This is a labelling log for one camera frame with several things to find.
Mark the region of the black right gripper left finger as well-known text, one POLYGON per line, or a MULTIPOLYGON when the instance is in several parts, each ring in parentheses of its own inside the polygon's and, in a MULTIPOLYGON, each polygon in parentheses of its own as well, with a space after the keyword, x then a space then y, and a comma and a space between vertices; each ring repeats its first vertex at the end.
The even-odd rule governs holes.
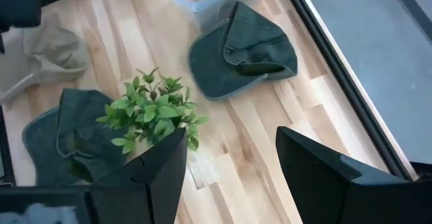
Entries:
POLYGON ((2 223, 173 223, 186 172, 178 128, 93 185, 2 187, 2 223))

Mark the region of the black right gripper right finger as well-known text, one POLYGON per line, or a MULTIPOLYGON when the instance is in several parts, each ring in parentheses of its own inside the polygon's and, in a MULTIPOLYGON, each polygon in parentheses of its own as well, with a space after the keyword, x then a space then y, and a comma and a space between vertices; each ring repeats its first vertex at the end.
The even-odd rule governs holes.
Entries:
POLYGON ((431 222, 431 182, 407 181, 279 126, 284 178, 303 223, 431 222))

